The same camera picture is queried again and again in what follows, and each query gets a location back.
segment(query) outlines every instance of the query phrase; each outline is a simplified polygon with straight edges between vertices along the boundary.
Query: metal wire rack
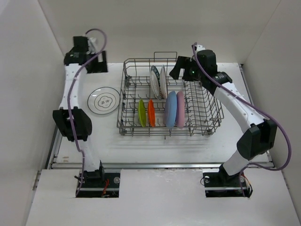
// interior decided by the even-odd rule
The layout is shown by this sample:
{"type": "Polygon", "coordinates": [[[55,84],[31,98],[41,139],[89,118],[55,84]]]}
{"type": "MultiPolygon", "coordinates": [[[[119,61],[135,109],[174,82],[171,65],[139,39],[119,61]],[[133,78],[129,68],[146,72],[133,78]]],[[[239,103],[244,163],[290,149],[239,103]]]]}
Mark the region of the metal wire rack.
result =
{"type": "Polygon", "coordinates": [[[121,103],[118,109],[117,128],[124,136],[192,136],[192,135],[212,135],[216,128],[221,125],[224,118],[222,105],[200,82],[187,82],[174,80],[169,76],[177,59],[177,52],[155,52],[153,58],[133,58],[128,59],[123,64],[123,74],[121,80],[121,103]],[[174,57],[159,58],[158,55],[172,54],[174,57]],[[166,69],[166,85],[168,93],[170,91],[180,91],[184,93],[185,99],[185,125],[183,129],[173,127],[167,128],[163,122],[165,100],[157,100],[150,87],[150,69],[155,65],[158,69],[164,65],[166,69]],[[150,99],[154,102],[156,126],[151,127],[148,123],[146,127],[139,124],[138,103],[144,101],[147,111],[147,104],[150,99]]]}

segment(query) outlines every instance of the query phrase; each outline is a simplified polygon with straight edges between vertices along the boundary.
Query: round plate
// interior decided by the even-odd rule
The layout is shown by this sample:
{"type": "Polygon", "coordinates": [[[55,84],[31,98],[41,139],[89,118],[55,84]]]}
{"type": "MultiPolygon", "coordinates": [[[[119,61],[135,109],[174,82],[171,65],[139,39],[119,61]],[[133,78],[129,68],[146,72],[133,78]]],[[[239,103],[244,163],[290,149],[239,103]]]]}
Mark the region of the round plate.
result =
{"type": "Polygon", "coordinates": [[[120,94],[111,87],[94,90],[88,98],[88,108],[95,114],[109,114],[119,105],[120,94]]]}
{"type": "Polygon", "coordinates": [[[166,71],[164,65],[160,72],[160,89],[164,99],[167,98],[166,71]]]}
{"type": "Polygon", "coordinates": [[[164,122],[166,127],[174,127],[177,115],[177,95],[174,91],[167,96],[165,103],[164,122]]]}
{"type": "Polygon", "coordinates": [[[177,93],[177,116],[175,120],[177,127],[183,129],[185,123],[185,101],[182,91],[177,93]]]}
{"type": "Polygon", "coordinates": [[[146,126],[146,111],[144,107],[143,100],[139,100],[139,106],[138,106],[138,117],[139,117],[139,123],[142,127],[146,126]]]}
{"type": "Polygon", "coordinates": [[[155,117],[155,108],[154,103],[152,100],[149,101],[149,104],[147,106],[147,115],[149,117],[149,123],[152,127],[155,127],[156,125],[156,117],[155,117]]]}
{"type": "Polygon", "coordinates": [[[150,87],[158,100],[162,100],[160,92],[160,74],[157,68],[153,65],[150,68],[150,87]]]}

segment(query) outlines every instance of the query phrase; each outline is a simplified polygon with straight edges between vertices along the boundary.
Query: green plate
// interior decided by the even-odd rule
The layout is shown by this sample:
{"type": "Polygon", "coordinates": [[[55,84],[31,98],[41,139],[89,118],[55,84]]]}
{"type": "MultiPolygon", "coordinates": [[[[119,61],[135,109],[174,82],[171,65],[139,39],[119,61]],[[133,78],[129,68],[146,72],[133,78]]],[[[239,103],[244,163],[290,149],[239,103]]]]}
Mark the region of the green plate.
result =
{"type": "Polygon", "coordinates": [[[142,127],[145,127],[146,126],[146,111],[145,111],[143,100],[139,100],[138,116],[139,116],[140,125],[142,127]]]}

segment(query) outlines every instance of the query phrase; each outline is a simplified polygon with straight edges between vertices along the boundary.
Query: white wall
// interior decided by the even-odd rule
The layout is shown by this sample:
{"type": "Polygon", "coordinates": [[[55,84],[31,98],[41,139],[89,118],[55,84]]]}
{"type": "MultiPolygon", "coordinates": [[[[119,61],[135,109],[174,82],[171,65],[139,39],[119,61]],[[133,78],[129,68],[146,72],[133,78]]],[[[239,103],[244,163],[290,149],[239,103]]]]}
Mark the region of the white wall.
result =
{"type": "Polygon", "coordinates": [[[0,225],[19,226],[49,151],[63,55],[37,0],[0,5],[0,225]]]}
{"type": "MultiPolygon", "coordinates": [[[[301,219],[300,12],[300,0],[282,0],[244,65],[246,80],[255,104],[274,115],[291,139],[293,156],[284,174],[299,219],[301,219]]],[[[271,154],[277,166],[283,164],[287,157],[286,142],[279,131],[271,154]]]]}
{"type": "Polygon", "coordinates": [[[191,56],[191,44],[213,48],[219,62],[244,62],[280,0],[39,0],[64,53],[91,27],[108,34],[108,61],[191,56]]]}

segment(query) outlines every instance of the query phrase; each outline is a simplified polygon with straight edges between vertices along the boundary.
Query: pink plate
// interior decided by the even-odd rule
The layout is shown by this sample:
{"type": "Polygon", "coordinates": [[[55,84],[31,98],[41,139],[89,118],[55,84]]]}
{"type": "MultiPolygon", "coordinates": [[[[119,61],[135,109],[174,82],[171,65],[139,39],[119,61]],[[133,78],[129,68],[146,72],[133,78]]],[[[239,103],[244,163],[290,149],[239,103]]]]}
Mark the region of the pink plate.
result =
{"type": "Polygon", "coordinates": [[[177,93],[177,117],[176,124],[177,127],[183,129],[185,123],[185,101],[184,94],[182,91],[177,93]]]}

